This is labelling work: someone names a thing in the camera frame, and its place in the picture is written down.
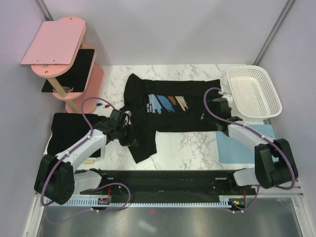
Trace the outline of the black graphic t shirt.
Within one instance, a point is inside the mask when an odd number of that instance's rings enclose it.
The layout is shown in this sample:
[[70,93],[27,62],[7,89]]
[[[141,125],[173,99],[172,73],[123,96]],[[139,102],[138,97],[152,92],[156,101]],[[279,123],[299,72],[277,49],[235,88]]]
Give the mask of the black graphic t shirt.
[[220,80],[171,81],[141,79],[131,74],[125,85],[122,111],[131,112],[131,124],[138,146],[129,147],[136,163],[156,154],[156,132],[217,131],[216,119],[203,102],[220,97]]

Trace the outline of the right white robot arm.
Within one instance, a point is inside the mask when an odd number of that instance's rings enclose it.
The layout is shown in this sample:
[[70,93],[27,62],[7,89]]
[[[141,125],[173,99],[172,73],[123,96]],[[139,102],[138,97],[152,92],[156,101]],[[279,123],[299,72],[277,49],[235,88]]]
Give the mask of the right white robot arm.
[[[215,120],[218,132],[226,137],[237,140],[250,150],[254,157],[254,167],[233,172],[232,179],[226,182],[227,191],[238,194],[244,186],[253,185],[264,189],[276,187],[282,190],[294,188],[298,178],[298,170],[291,151],[290,144],[285,139],[272,139],[252,127],[241,118],[231,116],[231,108],[226,98],[214,100],[203,98],[206,111]],[[209,104],[215,103],[219,113],[231,116],[218,116]]]

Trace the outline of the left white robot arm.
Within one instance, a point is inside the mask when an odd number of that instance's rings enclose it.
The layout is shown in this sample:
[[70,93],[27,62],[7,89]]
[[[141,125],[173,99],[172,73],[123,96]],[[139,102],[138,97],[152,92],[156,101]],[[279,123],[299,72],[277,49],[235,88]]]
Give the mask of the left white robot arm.
[[97,194],[108,190],[108,181],[94,171],[77,173],[78,167],[95,151],[113,140],[122,146],[138,143],[130,124],[131,112],[112,110],[111,115],[91,127],[91,131],[55,156],[44,155],[40,161],[34,189],[43,206],[65,204],[74,194],[92,189]]

